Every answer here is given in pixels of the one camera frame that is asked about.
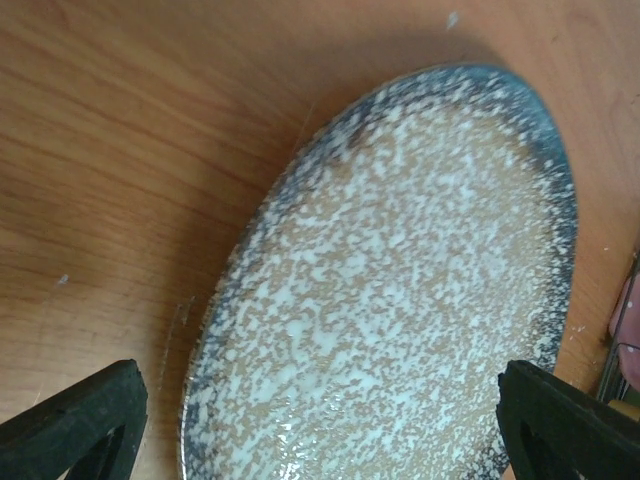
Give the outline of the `speckled grey large plate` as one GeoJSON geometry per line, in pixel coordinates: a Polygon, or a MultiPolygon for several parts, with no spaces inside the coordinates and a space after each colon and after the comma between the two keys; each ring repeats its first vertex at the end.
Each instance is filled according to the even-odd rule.
{"type": "Polygon", "coordinates": [[[190,359],[185,479],[498,479],[511,360],[556,364],[577,201],[522,78],[432,67],[349,105],[234,247],[190,359]]]}

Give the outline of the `pink white dotted plate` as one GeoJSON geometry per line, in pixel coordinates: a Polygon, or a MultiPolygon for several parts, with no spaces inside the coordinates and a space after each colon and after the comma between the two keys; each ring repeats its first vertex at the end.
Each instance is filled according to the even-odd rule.
{"type": "Polygon", "coordinates": [[[617,334],[620,370],[630,386],[639,390],[639,275],[636,275],[629,298],[631,278],[624,283],[609,323],[609,333],[617,334]]]}

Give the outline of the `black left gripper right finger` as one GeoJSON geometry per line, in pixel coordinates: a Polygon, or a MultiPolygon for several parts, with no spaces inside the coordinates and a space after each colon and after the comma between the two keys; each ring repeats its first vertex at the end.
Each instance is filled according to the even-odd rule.
{"type": "Polygon", "coordinates": [[[639,423],[523,360],[498,377],[496,413],[517,479],[637,479],[639,423]]]}

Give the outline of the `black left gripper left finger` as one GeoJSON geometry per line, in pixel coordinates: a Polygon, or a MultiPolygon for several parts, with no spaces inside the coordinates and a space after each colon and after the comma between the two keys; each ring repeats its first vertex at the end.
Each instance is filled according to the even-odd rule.
{"type": "Polygon", "coordinates": [[[3,479],[128,479],[147,422],[135,360],[119,360],[1,424],[3,479]]]}

